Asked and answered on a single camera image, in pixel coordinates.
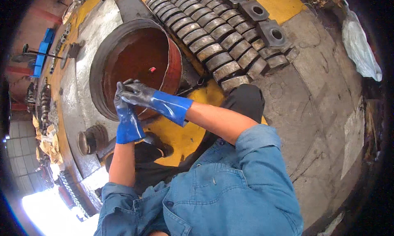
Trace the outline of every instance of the blue denim shirt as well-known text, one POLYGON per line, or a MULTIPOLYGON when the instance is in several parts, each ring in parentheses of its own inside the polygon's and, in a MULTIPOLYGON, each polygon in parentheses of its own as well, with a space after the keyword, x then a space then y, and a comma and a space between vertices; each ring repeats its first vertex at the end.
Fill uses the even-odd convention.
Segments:
POLYGON ((170 184, 107 183, 95 235, 301 235, 303 220, 276 130, 256 125, 235 148, 216 141, 170 184))

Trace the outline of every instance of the red pillar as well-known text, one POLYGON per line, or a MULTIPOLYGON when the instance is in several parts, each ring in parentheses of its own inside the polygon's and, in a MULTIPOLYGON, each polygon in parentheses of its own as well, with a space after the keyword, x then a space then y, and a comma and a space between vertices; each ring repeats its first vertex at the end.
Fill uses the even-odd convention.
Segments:
POLYGON ((32 13, 33 15, 35 15, 37 17, 44 18, 48 21, 52 21, 56 24, 62 23, 62 18, 60 18, 52 13, 49 13, 43 9, 39 9, 37 7, 30 7, 30 13, 32 13))

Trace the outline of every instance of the rusty cylindrical container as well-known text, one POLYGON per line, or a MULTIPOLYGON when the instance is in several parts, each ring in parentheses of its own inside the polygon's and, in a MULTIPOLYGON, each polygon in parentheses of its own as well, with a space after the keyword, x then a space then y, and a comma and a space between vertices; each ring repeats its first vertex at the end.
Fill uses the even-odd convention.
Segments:
MULTIPOLYGON (((181 74, 179 48, 163 28, 152 20, 135 19, 115 28, 100 44, 90 69, 92 101, 102 115, 118 121, 113 105, 118 81, 138 79, 173 95, 179 88, 181 74)), ((157 114, 139 106, 135 110, 140 120, 157 114)))

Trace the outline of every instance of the hole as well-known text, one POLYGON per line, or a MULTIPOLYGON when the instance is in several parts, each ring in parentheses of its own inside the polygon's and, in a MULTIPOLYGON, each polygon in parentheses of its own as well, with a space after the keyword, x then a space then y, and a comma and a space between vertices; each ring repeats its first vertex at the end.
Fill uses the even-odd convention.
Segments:
POLYGON ((271 29, 271 35, 277 40, 281 40, 283 38, 282 33, 278 29, 271 29))
POLYGON ((258 14, 258 15, 262 15, 262 14, 264 13, 263 9, 260 8, 260 7, 258 7, 258 6, 253 7, 253 11, 254 11, 256 14, 258 14))

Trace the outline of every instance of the black pants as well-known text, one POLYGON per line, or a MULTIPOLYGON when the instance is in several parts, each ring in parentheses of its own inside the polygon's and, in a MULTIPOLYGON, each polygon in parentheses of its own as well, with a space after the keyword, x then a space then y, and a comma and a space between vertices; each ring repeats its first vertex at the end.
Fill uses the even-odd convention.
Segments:
MULTIPOLYGON (((232 91, 220 107, 233 110, 248 116, 261 123, 265 100, 261 90, 257 86, 243 84, 232 91)), ((135 145, 135 185, 134 189, 141 195, 148 186, 155 186, 160 181, 170 182, 172 177, 178 173, 189 171, 193 163, 218 139, 206 131, 201 144, 196 151, 190 154, 179 167, 163 166, 154 161, 161 157, 161 152, 154 145, 141 142, 135 145)), ((112 155, 106 159, 107 171, 110 169, 112 155)))

